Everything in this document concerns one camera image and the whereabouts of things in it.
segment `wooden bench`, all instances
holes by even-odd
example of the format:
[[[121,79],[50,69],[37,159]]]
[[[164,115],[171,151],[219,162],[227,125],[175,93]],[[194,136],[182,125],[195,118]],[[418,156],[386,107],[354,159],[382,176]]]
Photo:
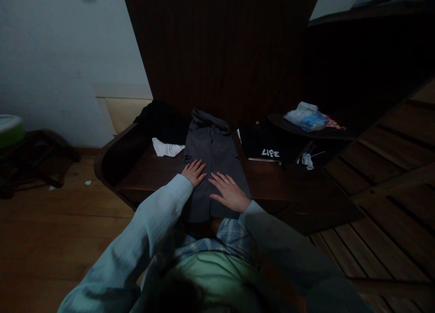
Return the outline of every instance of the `wooden bench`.
[[[321,170],[250,161],[237,137],[234,143],[253,199],[302,234],[364,217]],[[132,124],[102,148],[94,168],[97,178],[135,210],[180,172],[182,158],[183,153],[157,157],[151,136],[143,126]]]

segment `fingers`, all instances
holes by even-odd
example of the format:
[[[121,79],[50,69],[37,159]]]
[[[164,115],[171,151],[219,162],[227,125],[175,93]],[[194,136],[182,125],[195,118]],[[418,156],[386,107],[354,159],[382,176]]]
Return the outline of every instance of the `fingers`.
[[[193,166],[193,167],[192,167],[192,170],[193,170],[193,171],[197,170],[197,169],[199,168],[200,164],[202,163],[202,161],[203,161],[203,160],[200,159],[199,161],[196,161],[196,164],[195,164],[195,165],[192,164],[192,166]]]
[[[217,182],[217,181],[215,181],[214,179],[211,179],[211,178],[209,178],[208,179],[208,181],[211,183],[211,184],[213,184],[214,186],[216,186],[216,188],[222,193],[222,191],[223,191],[223,187],[222,187],[222,185],[219,183],[219,182]]]
[[[227,175],[227,178],[228,178],[228,180],[230,181],[231,184],[237,185],[236,182],[234,181],[234,179],[232,179],[230,175]]]
[[[197,171],[195,172],[195,175],[196,175],[196,176],[199,176],[200,173],[203,172],[203,170],[204,170],[206,164],[207,164],[207,163],[202,164],[202,165],[197,169]]]
[[[225,186],[226,183],[222,180],[222,178],[220,178],[219,176],[215,175],[212,173],[213,178],[216,180],[216,182],[218,182],[219,184],[221,184],[222,186]]]
[[[204,180],[204,178],[207,176],[207,174],[202,174],[201,176],[199,176],[198,177],[198,185],[199,185],[199,183],[201,183],[203,180]]]
[[[210,198],[212,198],[213,200],[216,200],[216,201],[222,203],[226,207],[228,206],[227,205],[227,201],[225,201],[225,199],[223,197],[221,197],[220,195],[210,194]]]
[[[224,181],[225,184],[231,184],[229,179],[226,178],[224,175],[222,175],[220,172],[217,172],[217,175],[222,178],[222,180]]]
[[[190,167],[189,167],[189,170],[193,170],[193,168],[195,167],[195,165],[196,165],[196,162],[197,162],[197,160],[195,159],[191,164],[188,164]]]

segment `wooden stool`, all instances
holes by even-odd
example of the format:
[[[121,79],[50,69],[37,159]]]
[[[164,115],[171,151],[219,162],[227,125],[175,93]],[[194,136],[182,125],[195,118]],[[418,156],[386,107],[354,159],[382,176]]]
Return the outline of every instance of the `wooden stool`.
[[[41,169],[41,164],[55,154],[80,161],[80,154],[71,146],[42,130],[28,132],[18,144],[0,149],[0,198],[13,197],[19,185],[28,183],[23,176],[61,188],[63,181],[50,177]]]

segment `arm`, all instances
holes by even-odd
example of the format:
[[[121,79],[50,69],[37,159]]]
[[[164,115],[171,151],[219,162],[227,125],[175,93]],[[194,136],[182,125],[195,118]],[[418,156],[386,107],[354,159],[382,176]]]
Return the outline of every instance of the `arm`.
[[[140,294],[136,285],[159,243],[174,226],[187,199],[205,177],[201,161],[186,166],[136,210],[125,230],[108,246],[58,312],[128,312]]]
[[[211,197],[241,213],[261,253],[305,296],[308,312],[370,312],[338,266],[309,240],[246,197],[230,176],[212,173],[222,197]]]

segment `wooden door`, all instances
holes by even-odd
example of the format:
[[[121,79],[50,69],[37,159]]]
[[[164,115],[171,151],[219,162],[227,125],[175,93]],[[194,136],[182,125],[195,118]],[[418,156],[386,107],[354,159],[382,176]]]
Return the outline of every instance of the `wooden door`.
[[[317,0],[126,0],[153,97],[231,123],[265,121],[282,84],[301,100],[298,49]]]

